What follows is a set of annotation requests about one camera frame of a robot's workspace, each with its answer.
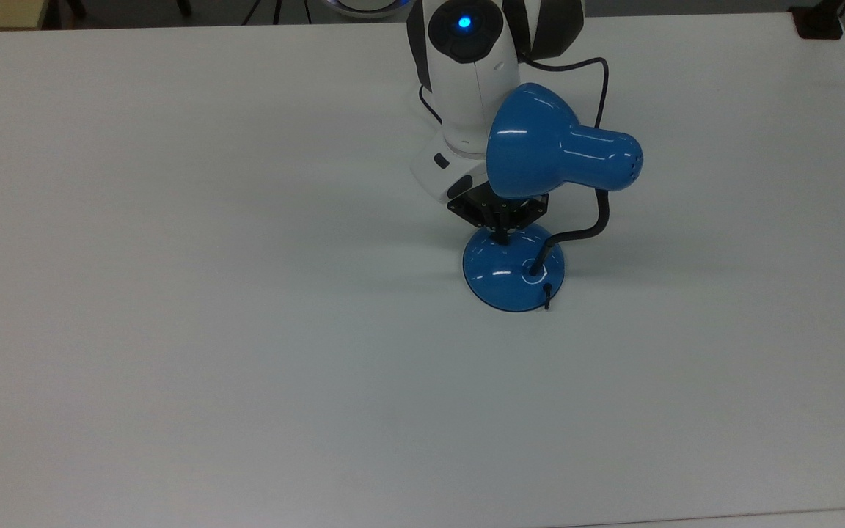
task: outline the chair leg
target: chair leg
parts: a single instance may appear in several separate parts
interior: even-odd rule
[[[190,0],[178,0],[178,9],[181,11],[181,16],[190,17],[191,16],[191,1]]]
[[[70,11],[75,18],[84,19],[87,17],[87,8],[80,0],[67,0],[67,5],[70,6]]]

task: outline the lamp cord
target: lamp cord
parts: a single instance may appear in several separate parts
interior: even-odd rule
[[[603,114],[604,111],[604,98],[608,94],[608,61],[606,59],[603,57],[594,57],[574,64],[549,66],[537,63],[525,56],[521,56],[521,58],[527,66],[536,67],[537,70],[544,71],[570,71],[578,70],[580,67],[589,66],[589,64],[601,64],[601,97],[599,98],[599,109],[598,114],[596,115],[596,129],[599,128],[601,124],[601,114]],[[546,258],[549,257],[549,254],[553,251],[553,247],[555,247],[556,244],[565,243],[566,241],[586,240],[586,238],[592,238],[599,235],[601,231],[604,231],[604,227],[608,225],[608,216],[610,216],[608,191],[596,189],[596,204],[598,205],[599,210],[596,223],[593,224],[592,227],[586,228],[586,230],[563,231],[547,238],[540,247],[540,252],[537,253],[537,257],[533,261],[533,264],[530,266],[530,275],[535,276],[540,273],[541,268],[543,268],[543,263],[546,262]]]
[[[260,2],[262,2],[262,0],[256,0],[254,3],[252,3],[252,7],[249,8],[247,16],[244,18],[244,21],[241,22],[241,26],[245,26],[246,24],[249,23],[249,19],[252,18],[252,13],[255,12],[256,7],[259,7]],[[276,0],[276,7],[275,7],[274,10],[272,10],[272,26],[276,26],[276,24],[279,23],[279,11],[281,9],[282,9],[282,0]]]
[[[432,114],[432,117],[436,118],[436,121],[439,121],[439,124],[442,124],[442,118],[439,117],[439,114],[436,114],[436,111],[433,110],[432,106],[429,106],[429,103],[426,103],[425,97],[423,97],[423,85],[420,84],[420,101],[422,101],[422,106],[425,106],[426,110],[429,110],[429,113]]]

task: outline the black object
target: black object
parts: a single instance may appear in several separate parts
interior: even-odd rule
[[[470,64],[491,53],[503,28],[504,14],[491,0],[449,0],[432,14],[427,32],[436,51]]]
[[[429,103],[426,103],[426,99],[425,99],[425,97],[423,97],[423,87],[425,87],[425,86],[420,84],[420,101],[422,101],[422,106],[425,106],[425,109],[429,110],[429,113],[432,114],[432,117],[435,117],[436,121],[439,121],[439,124],[441,125],[442,124],[442,118],[439,117],[439,114],[437,114],[435,110],[433,110],[432,106],[429,106]]]
[[[839,40],[843,27],[839,23],[839,10],[845,11],[845,0],[822,0],[814,7],[791,7],[794,27],[801,39]]]
[[[546,214],[547,203],[549,194],[526,200],[507,200],[495,194],[490,184],[482,183],[467,193],[452,198],[447,207],[474,227],[487,227],[494,232],[491,238],[496,243],[507,245],[509,231],[523,230],[527,225],[533,224]]]
[[[511,28],[513,47],[523,58],[537,60],[561,56],[585,24],[582,4],[576,0],[542,0],[536,34],[530,39],[530,23],[524,0],[504,0],[502,10]]]
[[[247,11],[247,16],[244,17],[244,21],[241,22],[241,26],[245,26],[249,22],[249,17],[252,17],[252,13],[254,13],[254,11],[256,10],[256,7],[259,7],[260,1],[261,0],[256,0],[254,3],[252,3],[252,7],[249,8],[249,11]],[[276,0],[276,10],[273,12],[273,18],[274,19],[278,18],[278,16],[279,16],[279,4],[281,4],[281,3],[282,3],[282,0]]]
[[[455,200],[457,197],[460,197],[462,194],[465,194],[469,189],[472,189],[472,175],[466,174],[463,177],[460,177],[458,181],[452,184],[452,187],[449,187],[449,190],[445,192],[449,200]]]
[[[406,15],[406,39],[409,39],[409,50],[413,53],[413,62],[416,63],[416,75],[419,77],[420,84],[426,90],[432,92],[432,81],[429,80],[429,63],[426,62],[425,20],[423,20],[422,0],[416,0],[413,7],[410,7],[409,14]],[[433,116],[436,116],[439,123],[442,123],[436,112],[423,100],[423,88],[420,88],[420,100],[426,108],[429,108],[429,111],[432,111]]]
[[[436,162],[436,165],[439,165],[440,169],[444,169],[445,167],[449,166],[449,160],[445,159],[441,153],[436,154],[432,157],[432,161]],[[469,176],[469,187],[472,187],[472,177]]]
[[[549,283],[544,284],[543,292],[546,294],[546,300],[543,301],[543,309],[549,310],[549,300],[553,298],[553,285]]]
[[[608,61],[604,57],[593,57],[586,60],[579,61],[574,64],[564,64],[563,66],[551,66],[549,64],[540,64],[534,62],[532,59],[525,56],[520,57],[523,63],[530,67],[536,67],[537,70],[543,71],[570,71],[578,70],[580,67],[587,67],[589,64],[601,64],[601,95],[599,96],[599,109],[596,113],[596,129],[601,124],[601,114],[604,113],[604,98],[608,95]]]
[[[87,17],[87,8],[80,0],[67,0],[67,5],[70,6],[70,12],[73,13],[74,18],[85,19]]]
[[[608,191],[596,189],[596,201],[598,202],[599,216],[596,223],[587,230],[578,231],[564,231],[563,233],[554,234],[552,237],[546,239],[546,243],[540,248],[540,253],[537,253],[536,260],[533,261],[533,266],[530,266],[530,275],[540,273],[540,268],[543,268],[543,263],[549,257],[549,252],[553,251],[553,246],[558,243],[565,243],[566,241],[582,241],[585,238],[592,238],[604,231],[604,227],[608,225],[608,215],[610,209],[608,208]]]

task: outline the floor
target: floor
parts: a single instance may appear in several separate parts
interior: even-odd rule
[[[343,17],[322,10],[323,0],[191,0],[194,12],[182,17],[175,0],[83,0],[84,20],[73,20],[65,0],[53,0],[65,28],[164,26],[238,26],[249,15],[249,24],[270,24],[281,4],[279,23],[343,21]],[[305,9],[305,2],[312,9]],[[784,12],[790,6],[810,6],[816,0],[586,0],[590,16],[669,15],[695,13]]]

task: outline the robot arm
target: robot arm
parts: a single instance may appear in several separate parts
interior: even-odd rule
[[[487,181],[484,154],[497,109],[520,85],[519,56],[559,56],[576,39],[576,0],[418,0],[410,49],[442,129],[410,168],[447,203]]]

